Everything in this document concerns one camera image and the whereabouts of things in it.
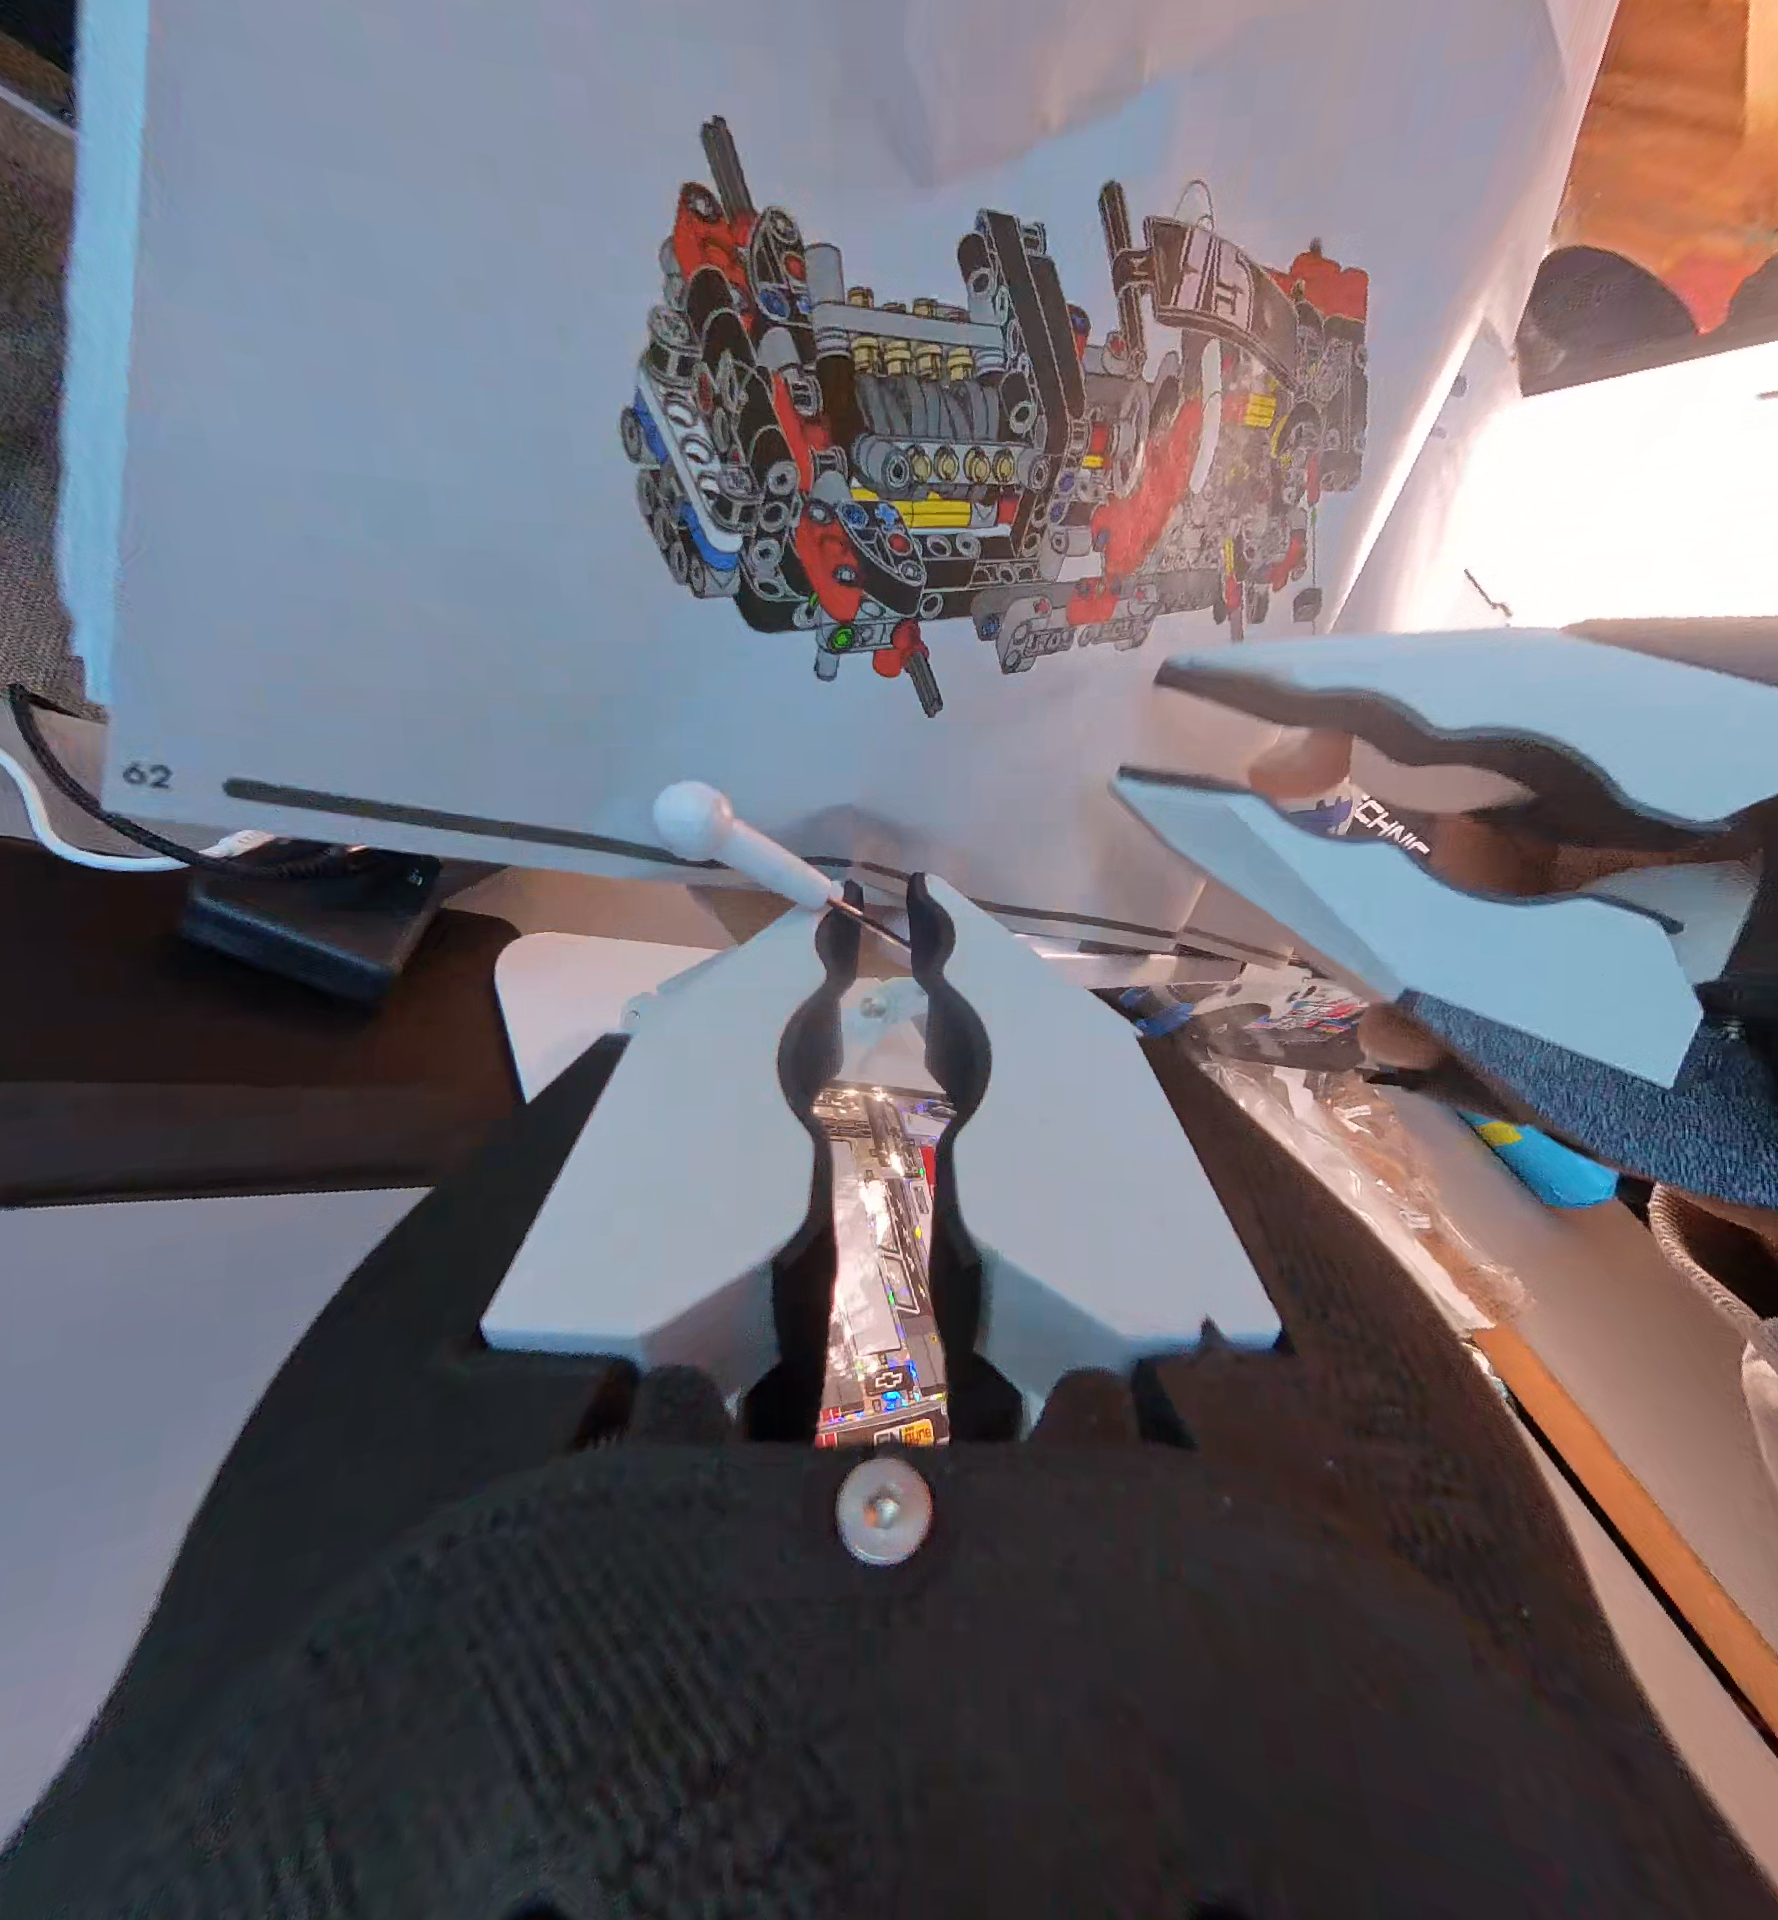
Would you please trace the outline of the holographic sticker sheet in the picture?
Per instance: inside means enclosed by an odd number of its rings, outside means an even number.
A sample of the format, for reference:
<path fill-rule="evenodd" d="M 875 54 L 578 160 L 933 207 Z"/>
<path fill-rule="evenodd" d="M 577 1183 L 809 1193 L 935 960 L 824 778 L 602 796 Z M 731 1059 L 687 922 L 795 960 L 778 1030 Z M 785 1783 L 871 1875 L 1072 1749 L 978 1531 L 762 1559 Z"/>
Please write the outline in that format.
<path fill-rule="evenodd" d="M 916 1448 L 951 1437 L 946 1362 L 931 1301 L 935 1147 L 943 1099 L 831 1083 L 814 1104 L 828 1134 L 835 1277 L 821 1448 Z"/>

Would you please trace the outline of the person's right hand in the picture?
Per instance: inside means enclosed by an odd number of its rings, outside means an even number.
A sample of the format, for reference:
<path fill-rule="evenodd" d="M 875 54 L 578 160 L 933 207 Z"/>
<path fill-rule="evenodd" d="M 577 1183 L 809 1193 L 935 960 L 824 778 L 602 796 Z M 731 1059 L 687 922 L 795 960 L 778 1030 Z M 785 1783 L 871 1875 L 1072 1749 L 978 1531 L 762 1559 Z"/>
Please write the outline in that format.
<path fill-rule="evenodd" d="M 1356 802 L 1353 753 L 1353 733 L 1289 729 L 1253 758 L 1246 788 L 1283 812 L 1334 812 Z"/>

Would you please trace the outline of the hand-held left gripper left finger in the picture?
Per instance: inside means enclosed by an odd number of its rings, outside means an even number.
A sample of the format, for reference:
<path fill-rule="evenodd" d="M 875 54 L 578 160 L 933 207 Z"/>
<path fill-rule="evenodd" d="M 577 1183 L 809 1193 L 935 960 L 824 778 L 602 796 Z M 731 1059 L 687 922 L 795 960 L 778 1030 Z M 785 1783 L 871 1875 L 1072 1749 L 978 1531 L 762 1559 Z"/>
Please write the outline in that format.
<path fill-rule="evenodd" d="M 692 1367 L 754 1432 L 814 1432 L 835 1268 L 814 1100 L 842 1064 L 854 925 L 788 909 L 708 953 L 518 936 L 494 992 L 524 1091 L 574 1137 L 480 1333 L 503 1355 Z"/>

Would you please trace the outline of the crumpled clear plastic bags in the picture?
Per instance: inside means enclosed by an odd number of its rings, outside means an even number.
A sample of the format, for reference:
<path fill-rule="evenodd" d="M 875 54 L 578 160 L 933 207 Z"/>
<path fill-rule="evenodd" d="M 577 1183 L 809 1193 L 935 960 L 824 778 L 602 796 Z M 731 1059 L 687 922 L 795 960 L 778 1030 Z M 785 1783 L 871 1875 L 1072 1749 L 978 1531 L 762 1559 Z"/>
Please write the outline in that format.
<path fill-rule="evenodd" d="M 1180 1032 L 1180 1047 L 1382 1240 L 1464 1337 L 1527 1313 L 1521 1275 L 1451 1221 L 1441 1183 L 1377 1087 L 1353 1069 L 1249 1061 L 1216 1050 L 1196 1026 Z"/>

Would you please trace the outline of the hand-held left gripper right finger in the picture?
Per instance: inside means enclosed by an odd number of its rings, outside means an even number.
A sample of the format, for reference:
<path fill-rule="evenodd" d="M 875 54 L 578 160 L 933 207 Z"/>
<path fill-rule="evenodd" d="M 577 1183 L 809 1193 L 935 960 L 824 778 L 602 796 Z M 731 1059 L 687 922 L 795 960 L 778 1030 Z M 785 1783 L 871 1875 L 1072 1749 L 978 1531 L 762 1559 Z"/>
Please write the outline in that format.
<path fill-rule="evenodd" d="M 1160 1362 L 1280 1314 L 1132 1026 L 942 875 L 903 886 L 935 1144 L 931 1305 L 952 1437 L 1187 1437 Z"/>

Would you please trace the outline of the small black charger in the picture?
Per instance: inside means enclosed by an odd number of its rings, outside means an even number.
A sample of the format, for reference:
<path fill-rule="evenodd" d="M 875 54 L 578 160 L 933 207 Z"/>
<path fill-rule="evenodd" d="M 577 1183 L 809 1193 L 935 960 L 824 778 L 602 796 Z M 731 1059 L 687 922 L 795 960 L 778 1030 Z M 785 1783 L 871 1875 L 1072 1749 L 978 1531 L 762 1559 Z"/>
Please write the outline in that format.
<path fill-rule="evenodd" d="M 377 1003 L 438 906 L 428 853 L 267 839 L 191 875 L 179 937 L 323 994 Z"/>

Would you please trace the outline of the lego set box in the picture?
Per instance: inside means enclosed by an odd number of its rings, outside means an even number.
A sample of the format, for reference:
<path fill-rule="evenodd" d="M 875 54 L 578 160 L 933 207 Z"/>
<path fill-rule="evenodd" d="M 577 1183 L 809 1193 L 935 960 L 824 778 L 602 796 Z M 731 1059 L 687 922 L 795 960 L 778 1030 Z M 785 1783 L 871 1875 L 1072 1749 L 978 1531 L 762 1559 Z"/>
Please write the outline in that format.
<path fill-rule="evenodd" d="M 1350 780 L 1286 810 L 1149 771 L 1120 771 L 1112 793 L 1202 875 L 1190 930 L 1237 953 L 1217 983 L 1160 990 L 1160 1010 L 1139 1013 L 1139 1026 L 1240 1066 L 1364 1066 L 1362 1020 L 1394 987 L 1319 879 L 1342 865 L 1369 880 L 1426 872 L 1430 829 Z"/>

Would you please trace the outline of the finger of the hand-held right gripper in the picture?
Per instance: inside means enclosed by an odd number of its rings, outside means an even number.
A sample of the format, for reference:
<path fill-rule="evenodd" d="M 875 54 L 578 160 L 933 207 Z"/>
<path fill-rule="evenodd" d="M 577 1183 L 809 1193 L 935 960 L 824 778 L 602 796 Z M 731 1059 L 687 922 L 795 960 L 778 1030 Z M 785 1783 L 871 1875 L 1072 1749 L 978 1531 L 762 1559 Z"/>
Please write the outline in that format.
<path fill-rule="evenodd" d="M 1411 771 L 1501 776 L 1566 829 L 1720 829 L 1778 799 L 1778 683 L 1573 632 L 1245 641 L 1169 655 L 1155 683 Z"/>
<path fill-rule="evenodd" d="M 1166 850 L 1386 1000 L 1426 994 L 1654 1087 L 1691 1050 L 1704 1010 L 1658 913 L 1466 892 L 1390 842 L 1309 833 L 1245 790 L 1125 768 L 1112 793 Z"/>

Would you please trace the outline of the lego instruction booklet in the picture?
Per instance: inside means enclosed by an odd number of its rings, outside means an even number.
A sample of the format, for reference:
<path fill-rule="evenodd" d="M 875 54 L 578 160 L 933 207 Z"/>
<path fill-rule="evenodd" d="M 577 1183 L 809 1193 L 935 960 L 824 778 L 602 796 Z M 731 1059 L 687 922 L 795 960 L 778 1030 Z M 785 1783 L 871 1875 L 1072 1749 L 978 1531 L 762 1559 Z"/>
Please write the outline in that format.
<path fill-rule="evenodd" d="M 114 802 L 1126 945 L 1159 666 L 1319 636 L 1614 2 L 79 2 L 60 591 Z"/>

